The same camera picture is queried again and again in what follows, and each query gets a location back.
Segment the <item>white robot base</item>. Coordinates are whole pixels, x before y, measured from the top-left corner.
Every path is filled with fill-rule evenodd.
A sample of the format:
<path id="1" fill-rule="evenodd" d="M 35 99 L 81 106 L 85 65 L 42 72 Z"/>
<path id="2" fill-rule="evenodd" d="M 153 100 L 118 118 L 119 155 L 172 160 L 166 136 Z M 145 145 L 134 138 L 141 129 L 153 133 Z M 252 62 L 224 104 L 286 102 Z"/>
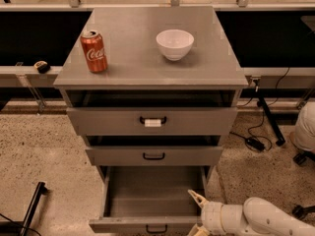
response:
<path id="1" fill-rule="evenodd" d="M 300 110 L 290 140 L 299 149 L 315 152 L 315 102 Z"/>

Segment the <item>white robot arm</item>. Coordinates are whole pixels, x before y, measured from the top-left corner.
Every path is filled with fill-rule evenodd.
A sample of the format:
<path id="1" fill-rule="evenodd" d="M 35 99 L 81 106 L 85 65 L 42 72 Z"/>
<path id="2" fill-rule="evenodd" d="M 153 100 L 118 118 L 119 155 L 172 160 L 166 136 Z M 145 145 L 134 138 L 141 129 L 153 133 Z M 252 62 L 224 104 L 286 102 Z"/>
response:
<path id="1" fill-rule="evenodd" d="M 188 191 L 201 209 L 201 225 L 188 236 L 315 236 L 315 227 L 298 220 L 261 198 L 249 198 L 243 205 L 208 201 Z"/>

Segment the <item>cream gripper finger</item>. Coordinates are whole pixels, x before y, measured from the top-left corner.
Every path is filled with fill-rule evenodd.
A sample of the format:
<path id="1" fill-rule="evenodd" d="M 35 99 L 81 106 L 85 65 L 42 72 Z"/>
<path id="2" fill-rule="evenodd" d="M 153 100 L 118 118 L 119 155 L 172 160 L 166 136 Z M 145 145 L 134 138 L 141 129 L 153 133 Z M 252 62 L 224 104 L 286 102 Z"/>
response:
<path id="1" fill-rule="evenodd" d="M 203 208 L 205 204 L 208 202 L 208 200 L 205 197 L 196 193 L 193 190 L 189 190 L 188 194 L 193 198 L 193 200 L 195 201 L 199 208 Z"/>
<path id="2" fill-rule="evenodd" d="M 210 236 L 210 231 L 207 230 L 204 226 L 199 226 L 198 224 L 195 224 L 188 233 L 188 236 Z"/>

